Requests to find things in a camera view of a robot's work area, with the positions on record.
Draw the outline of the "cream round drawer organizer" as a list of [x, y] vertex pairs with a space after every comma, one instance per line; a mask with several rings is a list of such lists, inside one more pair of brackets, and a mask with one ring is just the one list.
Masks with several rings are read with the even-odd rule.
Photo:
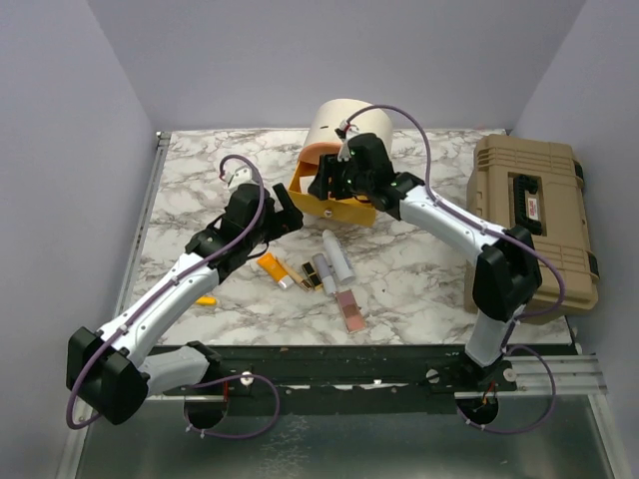
[[393, 124], [384, 110], [368, 110], [350, 119], [351, 115], [368, 106], [369, 103], [355, 99], [334, 99], [322, 104], [311, 122], [299, 161], [317, 165], [321, 155], [337, 154], [342, 145], [337, 129], [346, 129], [348, 139], [357, 133], [374, 133], [390, 153]]

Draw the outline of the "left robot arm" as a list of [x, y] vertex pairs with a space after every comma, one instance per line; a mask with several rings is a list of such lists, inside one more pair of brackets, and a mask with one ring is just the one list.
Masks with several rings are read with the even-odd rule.
[[92, 331], [81, 327], [67, 346], [66, 385], [113, 425], [131, 418], [158, 391], [190, 385], [206, 394], [220, 384], [215, 356], [194, 342], [152, 361], [160, 337], [201, 296], [244, 265], [261, 243], [303, 226], [286, 187], [245, 183], [219, 218], [195, 233], [170, 271], [124, 313]]

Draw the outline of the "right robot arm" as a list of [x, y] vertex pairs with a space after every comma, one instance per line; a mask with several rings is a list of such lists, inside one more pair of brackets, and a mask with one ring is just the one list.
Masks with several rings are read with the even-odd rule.
[[489, 223], [436, 195], [419, 177], [398, 173], [381, 138], [356, 135], [335, 153], [323, 153], [308, 188], [320, 200], [366, 198], [378, 211], [442, 240], [460, 252], [474, 270], [472, 297], [478, 308], [469, 359], [458, 366], [460, 382], [480, 390], [495, 375], [515, 317], [541, 284], [531, 233]]

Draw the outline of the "black gold lipstick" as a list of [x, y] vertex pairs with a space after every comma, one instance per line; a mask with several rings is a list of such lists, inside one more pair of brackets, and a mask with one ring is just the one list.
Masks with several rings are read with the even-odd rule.
[[322, 290], [323, 284], [314, 266], [307, 261], [302, 265], [302, 269], [313, 290]]

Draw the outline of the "rose gold eyeshadow palette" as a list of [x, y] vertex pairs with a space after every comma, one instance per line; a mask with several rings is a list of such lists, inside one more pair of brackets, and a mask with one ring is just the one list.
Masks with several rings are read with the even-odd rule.
[[349, 333], [359, 332], [366, 328], [365, 319], [360, 311], [352, 291], [337, 292], [335, 300], [342, 315], [346, 330]]

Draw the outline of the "yellow drawer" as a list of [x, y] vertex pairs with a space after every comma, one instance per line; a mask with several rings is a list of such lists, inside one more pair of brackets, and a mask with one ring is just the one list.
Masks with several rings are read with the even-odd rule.
[[315, 178], [318, 166], [298, 162], [288, 191], [296, 207], [308, 215], [340, 223], [371, 227], [376, 218], [376, 210], [357, 200], [318, 200], [308, 193], [308, 186]]

